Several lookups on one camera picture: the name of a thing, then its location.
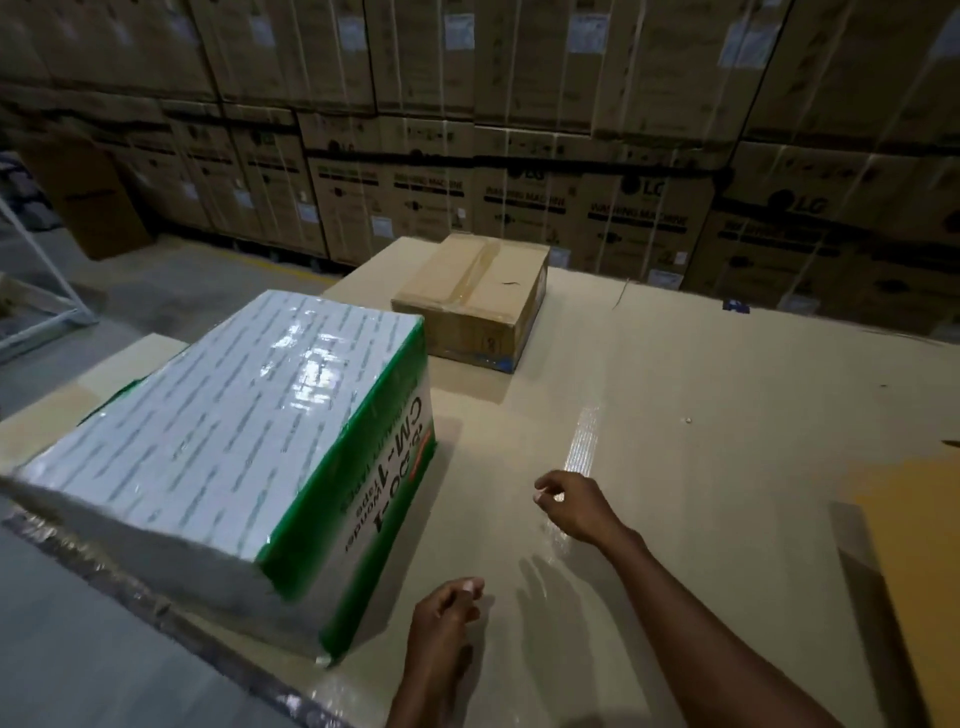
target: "hand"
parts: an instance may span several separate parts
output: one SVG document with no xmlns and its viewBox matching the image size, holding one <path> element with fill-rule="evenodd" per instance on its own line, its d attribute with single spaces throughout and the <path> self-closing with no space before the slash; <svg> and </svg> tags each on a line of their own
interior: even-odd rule
<svg viewBox="0 0 960 728">
<path fill-rule="evenodd" d="M 534 502 L 565 534 L 600 546 L 625 527 L 600 491 L 597 481 L 579 473 L 550 471 L 534 483 Z M 554 496 L 563 493 L 563 500 Z"/>
<path fill-rule="evenodd" d="M 467 624 L 480 618 L 474 601 L 483 594 L 481 578 L 448 581 L 414 608 L 403 679 L 389 725 L 406 725 L 417 714 L 420 725 L 436 725 L 444 702 L 469 666 Z"/>
</svg>

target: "wall of boxes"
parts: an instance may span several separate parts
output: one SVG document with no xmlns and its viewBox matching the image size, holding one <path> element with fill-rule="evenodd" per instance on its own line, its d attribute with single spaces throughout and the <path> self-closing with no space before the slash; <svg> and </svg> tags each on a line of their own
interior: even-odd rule
<svg viewBox="0 0 960 728">
<path fill-rule="evenodd" d="M 960 340 L 956 0 L 0 0 L 0 123 L 164 217 L 400 235 Z M 39 129 L 36 120 L 46 126 Z"/>
</svg>

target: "concrete floor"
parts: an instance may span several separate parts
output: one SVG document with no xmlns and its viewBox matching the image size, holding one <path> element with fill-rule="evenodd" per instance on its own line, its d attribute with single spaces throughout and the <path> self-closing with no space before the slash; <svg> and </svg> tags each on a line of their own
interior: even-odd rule
<svg viewBox="0 0 960 728">
<path fill-rule="evenodd" d="M 38 237 L 101 315 L 0 364 L 9 417 L 144 334 L 193 342 L 261 292 L 323 292 L 334 279 L 163 238 L 95 263 L 66 231 Z M 0 239 L 0 271 L 56 290 L 25 244 Z M 0 513 L 6 512 L 0 502 Z M 167 728 L 292 725 L 178 644 L 0 530 L 0 725 Z"/>
</svg>

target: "green and white box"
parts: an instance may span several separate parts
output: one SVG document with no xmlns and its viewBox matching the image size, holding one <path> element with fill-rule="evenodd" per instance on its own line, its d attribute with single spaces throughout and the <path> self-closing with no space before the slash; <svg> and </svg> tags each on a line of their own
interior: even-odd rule
<svg viewBox="0 0 960 728">
<path fill-rule="evenodd" d="M 268 291 L 21 469 L 134 576 L 349 647 L 436 447 L 423 320 Z"/>
</svg>

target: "table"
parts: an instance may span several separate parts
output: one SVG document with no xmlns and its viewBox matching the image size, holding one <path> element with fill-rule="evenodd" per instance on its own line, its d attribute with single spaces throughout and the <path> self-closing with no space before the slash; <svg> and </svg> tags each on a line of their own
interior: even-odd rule
<svg viewBox="0 0 960 728">
<path fill-rule="evenodd" d="M 433 250 L 401 238 L 325 295 L 389 308 Z M 456 724 L 682 725 L 612 570 L 531 500 L 538 475 L 566 467 L 845 725 L 883 724 L 828 509 L 860 465 L 960 437 L 960 347 L 551 268 L 515 374 L 429 369 L 437 455 L 342 663 L 188 619 L 368 728 L 389 708 L 414 603 L 481 575 Z"/>
</svg>

